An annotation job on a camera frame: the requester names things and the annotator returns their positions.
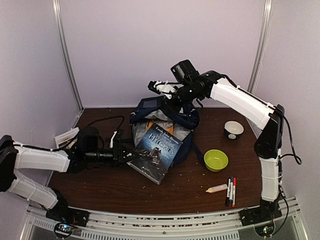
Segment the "dark Wuthering Heights book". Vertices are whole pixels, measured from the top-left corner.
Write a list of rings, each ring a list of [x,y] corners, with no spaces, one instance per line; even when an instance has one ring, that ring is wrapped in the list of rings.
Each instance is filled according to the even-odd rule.
[[[127,164],[159,185],[182,143],[181,140],[154,123],[134,148],[138,158]]]

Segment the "navy blue student backpack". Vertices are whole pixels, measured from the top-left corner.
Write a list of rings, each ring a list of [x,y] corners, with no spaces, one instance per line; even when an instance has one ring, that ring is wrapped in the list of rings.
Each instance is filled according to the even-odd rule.
[[[166,105],[164,96],[148,97],[140,100],[137,107],[130,114],[130,125],[132,130],[133,144],[136,146],[147,132],[148,120],[161,120],[173,123],[172,135],[182,141],[171,166],[181,164],[187,159],[190,150],[193,150],[198,161],[205,167],[204,155],[193,140],[194,129],[200,123],[198,110],[192,103],[183,104],[179,112]]]

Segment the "orange comic paperback book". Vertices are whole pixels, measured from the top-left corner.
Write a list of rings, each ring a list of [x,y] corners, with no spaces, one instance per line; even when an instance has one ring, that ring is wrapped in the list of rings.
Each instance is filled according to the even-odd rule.
[[[166,130],[170,134],[174,134],[174,122],[173,121],[165,121],[158,118],[148,119],[146,122],[146,131],[148,131],[153,124],[159,125],[161,128]]]

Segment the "white Afternoon Tea book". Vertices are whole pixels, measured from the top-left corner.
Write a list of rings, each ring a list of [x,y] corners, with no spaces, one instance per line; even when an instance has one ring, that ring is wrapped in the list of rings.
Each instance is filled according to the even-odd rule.
[[[80,129],[78,127],[75,127],[65,133],[55,136],[54,141],[55,141],[56,147],[61,148],[65,146],[67,143],[69,143],[71,140],[73,141],[74,137],[77,135],[79,130]]]

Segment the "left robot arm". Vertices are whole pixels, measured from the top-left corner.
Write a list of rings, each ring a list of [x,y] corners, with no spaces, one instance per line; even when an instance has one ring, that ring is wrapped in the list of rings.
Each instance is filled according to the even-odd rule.
[[[88,165],[121,166],[139,158],[139,154],[121,143],[122,131],[117,129],[105,147],[99,130],[85,127],[65,145],[50,149],[16,142],[10,135],[0,139],[0,190],[28,201],[34,201],[52,211],[61,222],[72,218],[68,202],[57,190],[43,186],[19,172],[20,169],[50,170],[60,173],[79,173]]]

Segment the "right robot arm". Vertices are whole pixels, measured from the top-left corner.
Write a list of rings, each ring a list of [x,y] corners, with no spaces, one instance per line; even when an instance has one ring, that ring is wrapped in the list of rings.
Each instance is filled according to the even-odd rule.
[[[177,63],[170,70],[181,87],[168,82],[155,84],[156,90],[166,95],[170,106],[177,108],[193,100],[213,99],[240,113],[261,130],[254,151],[261,165],[262,192],[259,207],[251,213],[261,221],[274,216],[279,208],[284,108],[259,99],[225,74],[214,70],[199,73],[189,60]]]

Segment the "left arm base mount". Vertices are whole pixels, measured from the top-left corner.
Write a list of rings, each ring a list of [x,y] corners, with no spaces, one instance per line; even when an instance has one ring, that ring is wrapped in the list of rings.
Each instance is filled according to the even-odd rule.
[[[69,238],[78,227],[86,227],[90,213],[86,210],[69,207],[65,199],[58,199],[53,208],[41,207],[46,217],[57,221],[53,233],[59,240]]]

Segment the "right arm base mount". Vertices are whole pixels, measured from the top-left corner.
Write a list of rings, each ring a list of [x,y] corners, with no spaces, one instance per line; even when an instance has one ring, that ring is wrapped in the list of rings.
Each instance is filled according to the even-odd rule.
[[[239,212],[242,226],[254,225],[259,237],[269,238],[276,232],[275,219],[282,216],[279,200],[273,202],[260,199],[260,205],[244,208]]]

